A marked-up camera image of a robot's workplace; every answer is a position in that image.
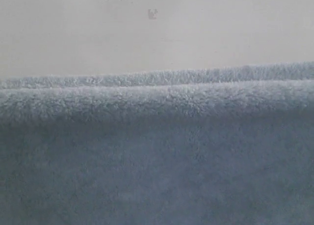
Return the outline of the light blue terry towel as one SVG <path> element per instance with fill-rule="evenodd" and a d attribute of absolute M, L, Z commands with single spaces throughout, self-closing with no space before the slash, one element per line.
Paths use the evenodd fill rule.
<path fill-rule="evenodd" d="M 0 222 L 313 224 L 313 62 L 1 81 Z"/>

